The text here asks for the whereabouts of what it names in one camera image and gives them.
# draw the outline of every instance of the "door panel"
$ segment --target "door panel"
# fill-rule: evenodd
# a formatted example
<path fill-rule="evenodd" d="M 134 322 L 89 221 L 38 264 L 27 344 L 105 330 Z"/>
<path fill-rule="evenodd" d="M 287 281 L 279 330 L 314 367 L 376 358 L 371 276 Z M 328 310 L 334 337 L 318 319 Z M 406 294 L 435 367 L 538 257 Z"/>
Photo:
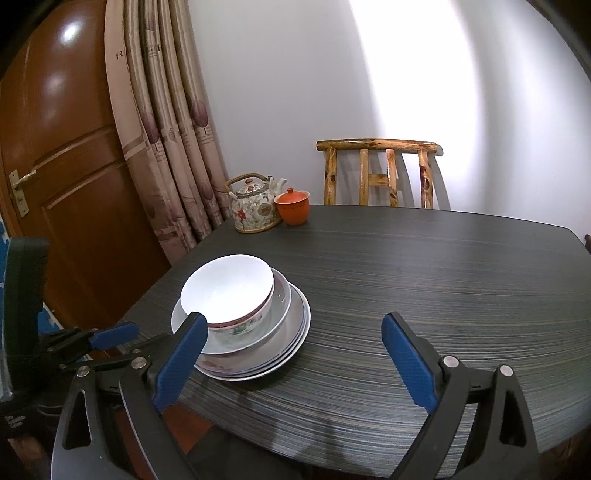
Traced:
<path fill-rule="evenodd" d="M 112 325 L 169 267 L 115 129 L 105 5 L 58 6 L 23 45 L 0 93 L 4 175 L 37 171 L 22 184 L 30 212 L 17 211 L 21 232 L 11 234 L 51 239 L 44 294 L 65 326 Z"/>

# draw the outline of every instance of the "floral teapot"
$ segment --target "floral teapot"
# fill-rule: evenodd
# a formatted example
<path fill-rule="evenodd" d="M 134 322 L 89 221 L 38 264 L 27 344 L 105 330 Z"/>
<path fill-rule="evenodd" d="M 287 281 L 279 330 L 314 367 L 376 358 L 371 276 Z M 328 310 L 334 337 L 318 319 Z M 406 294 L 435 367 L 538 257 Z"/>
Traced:
<path fill-rule="evenodd" d="M 244 185 L 235 192 L 230 185 L 244 180 Z M 263 177 L 258 173 L 245 173 L 228 180 L 225 185 L 228 195 L 232 197 L 232 214 L 234 226 L 242 233 L 257 233 L 274 227 L 281 222 L 281 217 L 273 200 L 281 193 L 286 179 L 276 180 Z"/>

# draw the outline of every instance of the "chair backrest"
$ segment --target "chair backrest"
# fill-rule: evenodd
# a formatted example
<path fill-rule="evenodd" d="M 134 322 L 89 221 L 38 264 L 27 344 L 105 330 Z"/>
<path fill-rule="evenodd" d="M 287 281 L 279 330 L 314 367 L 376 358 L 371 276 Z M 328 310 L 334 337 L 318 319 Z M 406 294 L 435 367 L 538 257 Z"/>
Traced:
<path fill-rule="evenodd" d="M 369 186 L 388 187 L 390 206 L 398 206 L 398 187 L 396 182 L 396 153 L 418 154 L 421 176 L 421 208 L 433 208 L 433 181 L 429 154 L 441 155 L 439 145 L 433 142 L 416 140 L 390 140 L 387 138 L 350 138 L 348 140 L 321 140 L 316 142 L 316 150 L 323 151 L 326 158 L 324 171 L 324 204 L 336 203 L 336 153 L 339 150 L 359 150 L 359 204 L 367 205 Z M 369 150 L 385 150 L 388 160 L 388 173 L 369 172 Z"/>

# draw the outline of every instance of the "table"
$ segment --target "table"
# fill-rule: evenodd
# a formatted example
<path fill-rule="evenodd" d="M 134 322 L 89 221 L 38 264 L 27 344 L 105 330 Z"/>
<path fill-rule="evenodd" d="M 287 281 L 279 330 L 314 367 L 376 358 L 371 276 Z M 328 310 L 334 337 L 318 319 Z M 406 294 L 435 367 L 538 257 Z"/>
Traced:
<path fill-rule="evenodd" d="M 252 254 L 301 288 L 310 333 L 298 354 L 251 382 L 194 371 L 182 402 L 266 449 L 352 473 L 388 476 L 426 413 L 381 342 L 385 313 L 469 367 L 514 367 L 544 451 L 591 423 L 591 255 L 569 230 L 472 213 L 312 206 L 306 225 L 244 235 L 225 222 L 125 315 L 145 338 L 170 332 L 189 275 Z M 451 474 L 468 406 L 442 473 Z"/>

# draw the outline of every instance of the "metal screw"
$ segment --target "metal screw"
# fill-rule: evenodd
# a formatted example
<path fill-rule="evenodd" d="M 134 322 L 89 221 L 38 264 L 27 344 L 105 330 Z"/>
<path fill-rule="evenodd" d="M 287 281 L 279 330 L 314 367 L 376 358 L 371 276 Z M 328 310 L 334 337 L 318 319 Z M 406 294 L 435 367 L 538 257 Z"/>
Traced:
<path fill-rule="evenodd" d="M 77 377 L 85 377 L 90 373 L 90 367 L 88 365 L 82 365 L 76 372 Z"/>
<path fill-rule="evenodd" d="M 138 356 L 131 361 L 131 368 L 138 370 L 145 367 L 147 363 L 148 361 L 143 356 Z"/>
<path fill-rule="evenodd" d="M 443 357 L 443 363 L 446 364 L 449 368 L 456 368 L 460 364 L 459 360 L 451 355 Z"/>
<path fill-rule="evenodd" d="M 509 365 L 501 365 L 499 370 L 506 377 L 510 377 L 511 375 L 513 375 L 513 369 Z"/>

